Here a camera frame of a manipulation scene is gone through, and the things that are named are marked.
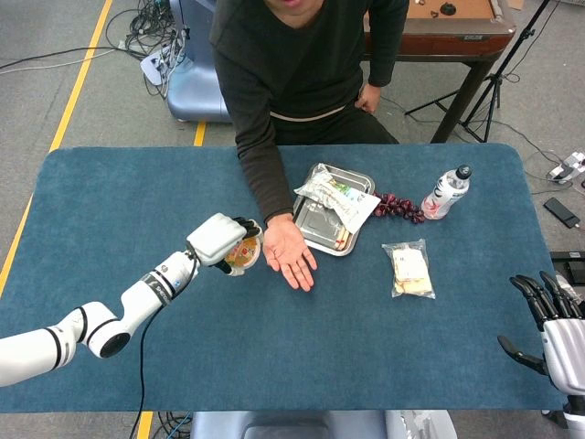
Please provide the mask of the person's right hand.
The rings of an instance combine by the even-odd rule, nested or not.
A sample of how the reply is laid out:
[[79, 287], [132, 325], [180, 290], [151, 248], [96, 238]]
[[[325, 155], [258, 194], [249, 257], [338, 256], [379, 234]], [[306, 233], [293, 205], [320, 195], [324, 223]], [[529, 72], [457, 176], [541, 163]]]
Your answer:
[[310, 292], [317, 262], [306, 245], [291, 213], [272, 217], [264, 233], [263, 254], [267, 264], [282, 274], [292, 289]]

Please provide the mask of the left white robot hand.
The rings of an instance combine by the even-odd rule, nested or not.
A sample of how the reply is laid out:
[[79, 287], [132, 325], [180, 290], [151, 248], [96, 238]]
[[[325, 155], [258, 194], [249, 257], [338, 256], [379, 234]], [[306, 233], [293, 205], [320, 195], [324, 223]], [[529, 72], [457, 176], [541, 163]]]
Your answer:
[[230, 276], [225, 257], [240, 242], [258, 235], [263, 238], [261, 226], [254, 219], [216, 213], [187, 236], [186, 246], [195, 259], [196, 270], [200, 266], [216, 267]]

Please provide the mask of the round snack cup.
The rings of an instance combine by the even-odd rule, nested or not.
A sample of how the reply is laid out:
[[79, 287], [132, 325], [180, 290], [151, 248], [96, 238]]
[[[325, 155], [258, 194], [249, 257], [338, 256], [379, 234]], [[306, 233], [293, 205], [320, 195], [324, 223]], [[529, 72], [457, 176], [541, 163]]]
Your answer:
[[224, 261], [229, 265], [230, 276], [243, 275], [261, 255], [263, 238], [261, 235], [250, 237], [231, 249]]

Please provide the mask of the person's right forearm dark sleeve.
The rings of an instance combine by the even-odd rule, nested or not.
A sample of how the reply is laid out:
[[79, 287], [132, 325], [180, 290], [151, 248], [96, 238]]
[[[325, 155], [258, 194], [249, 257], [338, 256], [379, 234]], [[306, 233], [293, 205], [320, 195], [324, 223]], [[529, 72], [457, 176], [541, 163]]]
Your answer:
[[239, 162], [265, 223], [293, 212], [282, 157], [272, 132], [236, 135]]

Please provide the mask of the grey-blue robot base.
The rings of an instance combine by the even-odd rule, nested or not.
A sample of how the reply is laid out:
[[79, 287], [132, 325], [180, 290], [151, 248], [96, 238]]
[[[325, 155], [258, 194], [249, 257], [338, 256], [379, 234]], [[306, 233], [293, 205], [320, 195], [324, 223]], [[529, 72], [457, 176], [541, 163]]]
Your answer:
[[196, 412], [190, 439], [457, 439], [445, 410]]

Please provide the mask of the steel rectangular tray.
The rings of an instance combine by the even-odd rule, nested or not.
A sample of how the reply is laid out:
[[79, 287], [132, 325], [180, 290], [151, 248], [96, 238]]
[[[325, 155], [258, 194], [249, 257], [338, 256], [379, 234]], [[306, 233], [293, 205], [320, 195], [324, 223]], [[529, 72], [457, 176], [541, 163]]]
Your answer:
[[[305, 180], [308, 179], [318, 164], [310, 168]], [[329, 164], [324, 165], [338, 182], [368, 194], [374, 194], [375, 182], [372, 177], [357, 171], [342, 169]], [[299, 227], [305, 243], [315, 250], [341, 257], [348, 255], [355, 247], [358, 232], [356, 234], [352, 233], [352, 238], [343, 251], [337, 252], [334, 250], [336, 235], [344, 225], [333, 209], [327, 209], [316, 201], [297, 196], [293, 205], [293, 219]]]

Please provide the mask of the grey white crumpled object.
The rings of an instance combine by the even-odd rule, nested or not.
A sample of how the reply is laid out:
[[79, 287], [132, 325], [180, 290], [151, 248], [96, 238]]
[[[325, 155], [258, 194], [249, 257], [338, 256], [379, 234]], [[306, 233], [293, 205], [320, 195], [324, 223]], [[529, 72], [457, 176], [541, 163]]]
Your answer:
[[585, 300], [585, 294], [579, 293], [560, 272], [555, 271], [555, 275], [559, 288], [564, 290], [573, 302], [581, 305]]

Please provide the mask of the crinkled clear snack packet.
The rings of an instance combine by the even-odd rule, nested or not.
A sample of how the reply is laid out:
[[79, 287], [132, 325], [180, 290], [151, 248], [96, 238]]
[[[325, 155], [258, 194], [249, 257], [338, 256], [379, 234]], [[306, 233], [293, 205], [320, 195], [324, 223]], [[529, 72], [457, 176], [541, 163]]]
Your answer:
[[324, 164], [318, 164], [308, 179], [293, 192], [337, 213], [347, 213], [350, 208], [346, 197], [347, 186], [338, 182]]

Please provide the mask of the blue table mat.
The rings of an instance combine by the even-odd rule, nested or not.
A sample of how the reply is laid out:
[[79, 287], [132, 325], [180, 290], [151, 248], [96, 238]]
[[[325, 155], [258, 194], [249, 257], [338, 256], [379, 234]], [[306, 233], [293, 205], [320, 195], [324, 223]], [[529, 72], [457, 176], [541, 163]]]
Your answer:
[[[420, 201], [468, 165], [468, 194], [445, 219], [370, 219], [344, 257], [317, 253], [295, 291], [257, 262], [197, 278], [110, 359], [79, 347], [69, 365], [0, 388], [0, 413], [148, 410], [557, 409], [563, 395], [497, 338], [540, 355], [516, 274], [552, 268], [516, 150], [507, 145], [282, 149], [300, 186], [323, 162]], [[59, 149], [40, 169], [0, 298], [0, 337], [56, 324], [120, 297], [211, 215], [260, 213], [231, 147]], [[435, 299], [391, 296], [385, 243], [424, 239]]]

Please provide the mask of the white packet blue print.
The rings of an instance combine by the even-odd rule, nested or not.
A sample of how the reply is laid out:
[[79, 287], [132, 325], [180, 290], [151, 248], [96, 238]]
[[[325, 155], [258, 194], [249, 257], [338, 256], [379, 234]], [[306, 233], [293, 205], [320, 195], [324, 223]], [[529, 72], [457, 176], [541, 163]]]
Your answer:
[[353, 187], [339, 190], [337, 215], [350, 233], [356, 233], [376, 209], [381, 199]]

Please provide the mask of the brown pool table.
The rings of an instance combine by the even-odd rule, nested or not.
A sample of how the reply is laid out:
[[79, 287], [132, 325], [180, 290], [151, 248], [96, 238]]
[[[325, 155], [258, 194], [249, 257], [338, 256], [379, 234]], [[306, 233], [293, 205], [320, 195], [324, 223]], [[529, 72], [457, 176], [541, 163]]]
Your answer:
[[[456, 5], [455, 15], [440, 13], [445, 2]], [[516, 25], [508, 3], [509, 0], [409, 0], [397, 60], [457, 62], [469, 67], [431, 138], [433, 143], [447, 141], [491, 68], [515, 36]]]

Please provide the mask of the plastic drink bottle black cap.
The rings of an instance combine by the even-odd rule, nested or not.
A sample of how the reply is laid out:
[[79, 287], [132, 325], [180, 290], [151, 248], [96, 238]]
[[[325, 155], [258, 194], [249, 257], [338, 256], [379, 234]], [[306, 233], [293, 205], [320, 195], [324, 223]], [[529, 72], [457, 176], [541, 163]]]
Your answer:
[[422, 201], [421, 210], [427, 220], [441, 220], [452, 205], [466, 195], [472, 169], [461, 165], [447, 171], [437, 181], [433, 191]]

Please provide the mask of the bagged sandwich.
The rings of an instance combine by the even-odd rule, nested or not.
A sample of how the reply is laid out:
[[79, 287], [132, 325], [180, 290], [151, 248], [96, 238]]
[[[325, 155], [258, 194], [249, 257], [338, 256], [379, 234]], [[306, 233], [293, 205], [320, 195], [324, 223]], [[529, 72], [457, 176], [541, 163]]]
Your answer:
[[385, 243], [381, 245], [390, 259], [393, 272], [391, 296], [402, 295], [435, 299], [431, 282], [426, 241]]

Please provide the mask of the black tripod stand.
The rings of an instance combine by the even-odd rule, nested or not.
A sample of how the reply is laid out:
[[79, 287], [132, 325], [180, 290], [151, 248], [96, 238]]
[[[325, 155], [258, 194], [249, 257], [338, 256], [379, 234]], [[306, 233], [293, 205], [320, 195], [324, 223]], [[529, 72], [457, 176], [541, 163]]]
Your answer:
[[[480, 85], [479, 90], [472, 98], [466, 111], [463, 113], [460, 121], [456, 124], [453, 130], [456, 127], [461, 127], [474, 140], [480, 143], [485, 143], [488, 140], [494, 112], [500, 107], [500, 96], [503, 82], [514, 73], [514, 70], [509, 68], [508, 65], [512, 61], [517, 51], [520, 49], [521, 45], [525, 43], [525, 41], [529, 39], [532, 41], [537, 40], [537, 36], [535, 35], [535, 24], [550, 1], [551, 0], [541, 0], [536, 13], [531, 16], [528, 24], [520, 31], [516, 29], [515, 36], [491, 68], [487, 77]], [[430, 102], [426, 102], [418, 107], [407, 110], [404, 112], [404, 114], [406, 116], [413, 117], [416, 112], [431, 106], [435, 106], [445, 113], [445, 111], [452, 103], [455, 93], [458, 91], [458, 89]]]

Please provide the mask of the white power strip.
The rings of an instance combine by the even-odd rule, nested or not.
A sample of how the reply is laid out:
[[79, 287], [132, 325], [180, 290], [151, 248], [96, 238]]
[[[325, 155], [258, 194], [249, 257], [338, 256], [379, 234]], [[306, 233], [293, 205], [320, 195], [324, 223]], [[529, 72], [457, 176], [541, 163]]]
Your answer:
[[163, 86], [184, 58], [182, 49], [174, 50], [167, 46], [145, 57], [140, 62], [140, 67], [143, 75], [152, 85]]

